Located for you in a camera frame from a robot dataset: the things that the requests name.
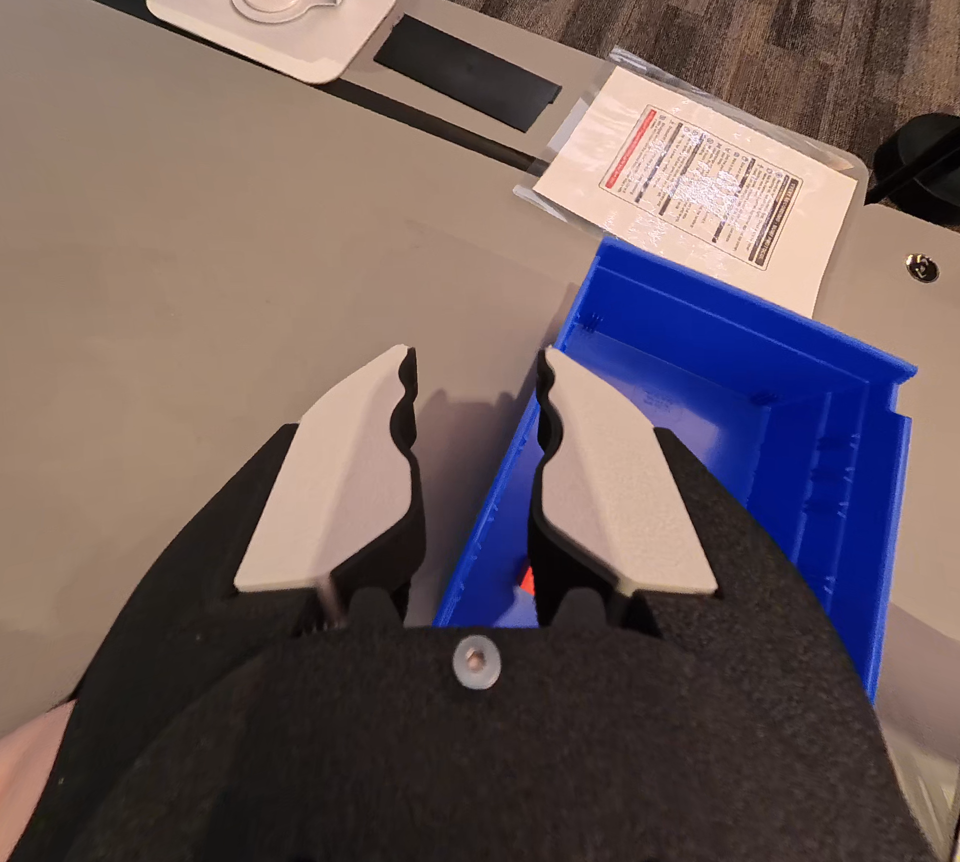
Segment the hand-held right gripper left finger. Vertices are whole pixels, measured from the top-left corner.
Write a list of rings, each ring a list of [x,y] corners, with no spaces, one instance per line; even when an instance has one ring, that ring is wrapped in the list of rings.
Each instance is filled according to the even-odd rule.
[[[240,593],[307,591],[326,624],[357,592],[386,593],[400,622],[426,556],[414,447],[416,350],[394,345],[303,414],[234,576]]]

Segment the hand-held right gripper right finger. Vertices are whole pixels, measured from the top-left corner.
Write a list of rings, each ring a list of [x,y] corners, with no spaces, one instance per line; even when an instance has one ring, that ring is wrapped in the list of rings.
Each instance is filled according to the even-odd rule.
[[[618,389],[555,347],[536,362],[541,458],[527,555],[539,623],[574,590],[614,623],[638,623],[650,593],[715,596],[719,586],[670,469],[662,436]]]

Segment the blue plastic bin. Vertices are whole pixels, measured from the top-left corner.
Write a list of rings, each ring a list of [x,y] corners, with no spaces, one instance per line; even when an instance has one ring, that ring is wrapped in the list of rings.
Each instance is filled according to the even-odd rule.
[[[882,663],[916,368],[628,246],[597,249],[554,346],[672,431],[796,567],[870,699]],[[542,457],[534,396],[435,625],[536,625],[516,578]]]

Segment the paper in plastic sleeve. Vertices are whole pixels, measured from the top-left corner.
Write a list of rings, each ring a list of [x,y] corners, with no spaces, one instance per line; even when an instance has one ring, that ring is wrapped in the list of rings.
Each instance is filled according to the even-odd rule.
[[[862,160],[615,47],[514,193],[812,318]]]

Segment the person's pink clothing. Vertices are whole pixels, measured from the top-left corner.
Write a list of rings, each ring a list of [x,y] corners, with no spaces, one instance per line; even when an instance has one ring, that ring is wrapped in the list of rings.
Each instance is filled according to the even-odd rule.
[[[36,811],[61,748],[73,700],[1,739],[1,860],[9,860]]]

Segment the black round floor base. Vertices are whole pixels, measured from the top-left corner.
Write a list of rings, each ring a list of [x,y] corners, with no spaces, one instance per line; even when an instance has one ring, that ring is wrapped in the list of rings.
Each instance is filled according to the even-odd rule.
[[[959,227],[959,116],[916,116],[887,138],[872,158],[867,205],[887,202],[932,224]]]

